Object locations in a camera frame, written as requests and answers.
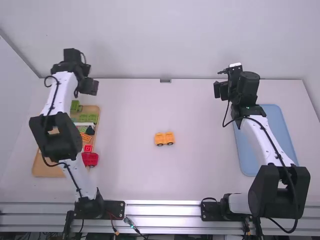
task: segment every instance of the white wall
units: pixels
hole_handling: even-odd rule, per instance
[[[318,116],[319,23],[318,0],[0,3],[0,28],[42,77],[72,47],[103,78],[212,78],[240,61],[263,78],[304,79]]]
[[[0,177],[4,173],[39,78],[0,36]]]

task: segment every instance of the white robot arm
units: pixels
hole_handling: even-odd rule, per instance
[[[213,84],[214,96],[231,102],[231,122],[247,136],[261,164],[248,193],[223,196],[219,202],[222,214],[297,221],[304,212],[310,174],[286,155],[269,127],[265,111],[256,104],[260,76],[243,71],[241,63],[231,64],[218,74],[227,74],[228,80]],[[279,181],[286,187],[280,188]]]
[[[104,200],[85,168],[81,155],[82,138],[69,117],[71,102],[78,93],[96,95],[99,82],[88,77],[90,65],[82,63],[81,52],[64,49],[64,61],[54,64],[44,85],[51,87],[47,102],[39,116],[31,117],[29,126],[48,167],[59,166],[75,186],[75,209],[88,219],[104,214]],[[49,134],[53,128],[58,133]],[[48,164],[45,157],[55,164]]]

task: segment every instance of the table surface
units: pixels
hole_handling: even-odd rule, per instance
[[[232,126],[222,128],[227,102],[214,98],[215,81],[100,79],[97,96],[81,94],[82,105],[100,107],[100,160],[89,175],[105,199],[199,201],[248,191],[254,178],[240,170]],[[74,201],[65,178],[32,176],[37,145],[28,121],[47,96],[39,83],[0,182],[1,202]],[[257,103],[281,108],[298,161],[311,174],[307,200],[320,202],[320,125],[302,80],[261,80]],[[176,143],[155,146],[154,134],[169,131]]]

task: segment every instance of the red toy piece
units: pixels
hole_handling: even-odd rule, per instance
[[[89,166],[90,168],[93,168],[98,164],[99,155],[97,153],[84,151],[81,153],[81,155],[83,163],[86,167]]]
[[[91,153],[91,152],[92,152],[92,145],[89,145],[89,144],[84,145],[83,150],[84,150],[85,152]]]

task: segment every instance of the yellow building block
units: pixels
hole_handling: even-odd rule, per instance
[[[154,136],[154,142],[157,146],[163,146],[166,144],[165,134],[162,132],[158,132]]]
[[[84,132],[80,132],[80,135],[81,135],[82,141],[84,141],[85,143],[89,143],[92,138],[91,136],[85,134]]]
[[[171,131],[168,131],[165,133],[165,143],[168,144],[168,145],[172,145],[174,144],[176,141],[175,141],[175,135],[173,132]]]

